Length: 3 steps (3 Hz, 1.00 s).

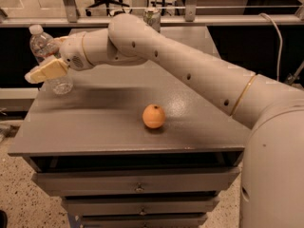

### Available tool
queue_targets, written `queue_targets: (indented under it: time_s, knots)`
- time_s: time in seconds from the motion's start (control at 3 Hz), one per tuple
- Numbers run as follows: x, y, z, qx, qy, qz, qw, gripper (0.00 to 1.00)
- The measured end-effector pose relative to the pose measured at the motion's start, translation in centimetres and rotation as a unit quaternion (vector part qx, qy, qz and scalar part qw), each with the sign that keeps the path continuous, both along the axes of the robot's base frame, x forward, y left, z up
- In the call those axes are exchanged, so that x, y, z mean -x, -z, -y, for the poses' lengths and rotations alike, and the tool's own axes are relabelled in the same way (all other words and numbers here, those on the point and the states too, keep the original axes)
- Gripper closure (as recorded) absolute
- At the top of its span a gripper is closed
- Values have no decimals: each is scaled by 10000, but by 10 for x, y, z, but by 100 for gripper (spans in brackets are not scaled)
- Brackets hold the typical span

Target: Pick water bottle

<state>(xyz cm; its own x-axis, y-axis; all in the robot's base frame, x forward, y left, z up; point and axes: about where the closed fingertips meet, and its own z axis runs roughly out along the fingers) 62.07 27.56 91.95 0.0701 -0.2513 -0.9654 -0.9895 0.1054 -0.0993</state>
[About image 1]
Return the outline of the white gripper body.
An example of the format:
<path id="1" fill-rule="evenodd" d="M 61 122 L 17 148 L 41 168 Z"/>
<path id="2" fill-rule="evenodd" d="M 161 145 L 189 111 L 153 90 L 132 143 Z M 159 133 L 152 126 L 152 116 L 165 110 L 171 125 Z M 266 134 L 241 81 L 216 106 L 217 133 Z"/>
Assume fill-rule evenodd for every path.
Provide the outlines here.
<path id="1" fill-rule="evenodd" d="M 85 31 L 70 34 L 60 46 L 61 58 L 71 69 L 76 71 L 89 70 L 93 68 L 93 65 L 86 58 L 83 46 L 85 35 Z"/>

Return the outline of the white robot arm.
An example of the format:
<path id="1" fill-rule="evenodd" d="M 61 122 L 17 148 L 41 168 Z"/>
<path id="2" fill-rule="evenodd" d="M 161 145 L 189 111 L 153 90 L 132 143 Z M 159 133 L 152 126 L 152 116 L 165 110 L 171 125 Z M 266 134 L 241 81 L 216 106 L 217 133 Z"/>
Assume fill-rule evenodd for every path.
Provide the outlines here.
<path id="1" fill-rule="evenodd" d="M 241 176 L 239 228 L 304 228 L 304 91 L 171 40 L 128 13 L 107 28 L 62 38 L 27 73 L 32 84 L 69 69 L 150 60 L 250 128 Z"/>

